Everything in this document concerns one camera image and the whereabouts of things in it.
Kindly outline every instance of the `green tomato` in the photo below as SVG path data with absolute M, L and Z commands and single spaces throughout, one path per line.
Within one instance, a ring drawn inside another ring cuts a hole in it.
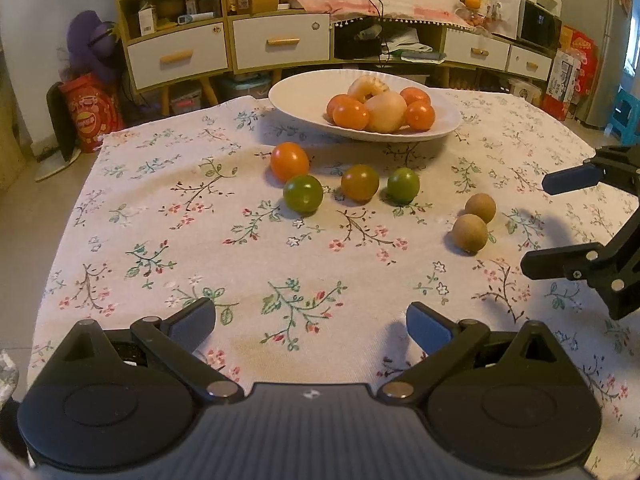
M 324 192 L 316 177 L 297 175 L 284 185 L 282 196 L 287 207 L 296 213 L 313 213 L 322 203 Z
M 409 168 L 395 170 L 386 183 L 389 197 L 399 204 L 409 204 L 420 191 L 420 177 Z

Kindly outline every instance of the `floral tablecloth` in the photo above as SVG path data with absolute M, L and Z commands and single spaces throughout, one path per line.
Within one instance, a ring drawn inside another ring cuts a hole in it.
M 640 465 L 640 314 L 609 319 L 583 282 L 532 282 L 527 250 L 606 243 L 637 206 L 606 186 L 550 197 L 545 173 L 593 150 L 514 96 L 447 91 L 464 116 L 444 139 L 351 142 L 310 131 L 268 101 L 215 108 L 108 136 L 76 203 L 44 291 L 29 382 L 82 317 L 124 328 L 201 296 L 218 323 L 196 352 L 249 391 L 255 381 L 367 382 L 377 389 L 424 356 L 404 313 L 421 300 L 494 330 L 546 322 L 602 406 L 587 467 L 601 478 Z M 273 146 L 305 146 L 324 186 L 308 218 L 282 203 Z M 340 175 L 368 163 L 383 179 L 419 171 L 405 207 L 345 200 Z M 447 233 L 475 192 L 498 206 L 476 256 Z

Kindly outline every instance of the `microwave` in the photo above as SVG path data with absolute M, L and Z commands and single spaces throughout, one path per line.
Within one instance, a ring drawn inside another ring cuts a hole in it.
M 487 17 L 493 34 L 545 50 L 560 47 L 562 21 L 529 0 L 489 0 Z

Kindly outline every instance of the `cabinet leg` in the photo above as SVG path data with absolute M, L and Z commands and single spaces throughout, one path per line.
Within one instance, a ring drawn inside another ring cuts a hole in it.
M 160 113 L 165 117 L 169 116 L 169 85 L 163 86 L 160 90 Z
M 271 71 L 271 86 L 275 85 L 278 81 L 282 79 L 282 69 L 275 68 Z
M 442 81 L 441 81 L 442 87 L 443 88 L 450 88 L 449 87 L 449 76 L 450 76 L 449 67 L 448 66 L 443 66 L 441 68 L 441 70 L 442 70 L 442 74 L 441 74 L 441 76 L 442 76 Z
M 218 104 L 218 98 L 216 97 L 216 93 L 213 91 L 209 78 L 201 77 L 199 81 L 200 81 L 200 84 L 202 85 L 202 91 L 204 92 L 204 95 L 207 98 L 207 101 L 209 101 L 209 105 L 216 106 Z

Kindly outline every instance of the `refrigerator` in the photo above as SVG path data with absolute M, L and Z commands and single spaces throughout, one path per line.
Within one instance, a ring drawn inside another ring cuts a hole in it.
M 598 47 L 598 71 L 591 94 L 575 117 L 585 125 L 604 128 L 618 94 L 629 42 L 631 13 L 618 0 L 562 0 L 562 23 L 589 36 Z

